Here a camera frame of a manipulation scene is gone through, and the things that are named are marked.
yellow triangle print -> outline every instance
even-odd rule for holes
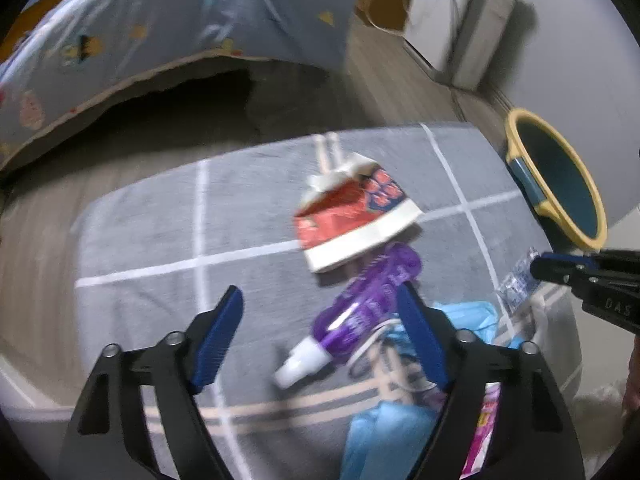
[[[334,14],[329,10],[318,14],[318,19],[322,20],[327,25],[331,25],[332,27],[334,26]]]

crumpled snack bag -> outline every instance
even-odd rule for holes
[[[294,224],[312,272],[333,269],[385,243],[422,214],[375,160],[359,153],[308,182],[311,190]]]

wooden floor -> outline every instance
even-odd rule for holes
[[[0,218],[0,353],[35,386],[71,405],[84,383],[74,319],[74,219],[91,201],[161,171],[283,137],[417,121],[455,121],[402,39],[354,20],[345,69],[258,130],[246,116],[245,73],[191,81],[131,100],[21,171]],[[497,150],[499,115],[460,94],[466,118]]]

mask ear loop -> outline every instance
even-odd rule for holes
[[[382,345],[384,343],[385,335],[388,332],[389,327],[398,325],[401,323],[402,321],[399,320],[398,318],[392,318],[377,324],[373,328],[373,332],[371,333],[369,338],[362,345],[360,345],[360,347],[351,355],[351,357],[347,361],[346,366],[349,371],[349,375],[353,374],[354,366],[362,358],[365,352],[375,343],[378,343],[380,345],[380,351],[378,352],[378,355],[379,356],[382,355]],[[428,390],[432,390],[433,388],[436,387],[435,383],[431,383],[430,381],[427,381],[427,380],[425,380],[426,384],[424,386],[411,386],[411,384],[409,384],[409,382],[404,377],[402,377],[401,370],[389,370],[388,367],[386,366],[384,359],[381,360],[381,363],[382,363],[382,370],[386,378],[390,382],[398,386],[398,388],[400,388],[401,390],[404,390],[411,394],[419,394],[422,392],[426,392]]]

screw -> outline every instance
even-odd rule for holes
[[[535,355],[540,350],[538,349],[538,345],[531,341],[525,341],[520,345],[520,350],[522,350],[525,354]]]
[[[456,339],[461,343],[472,343],[476,340],[476,334],[471,332],[471,330],[463,328],[462,330],[458,330],[456,332]]]
[[[167,335],[167,337],[164,338],[164,341],[169,346],[179,345],[181,342],[184,341],[184,334],[178,331],[171,332],[170,334]]]
[[[120,346],[116,345],[116,343],[111,343],[110,345],[105,346],[102,349],[102,355],[105,357],[113,357],[120,352]]]

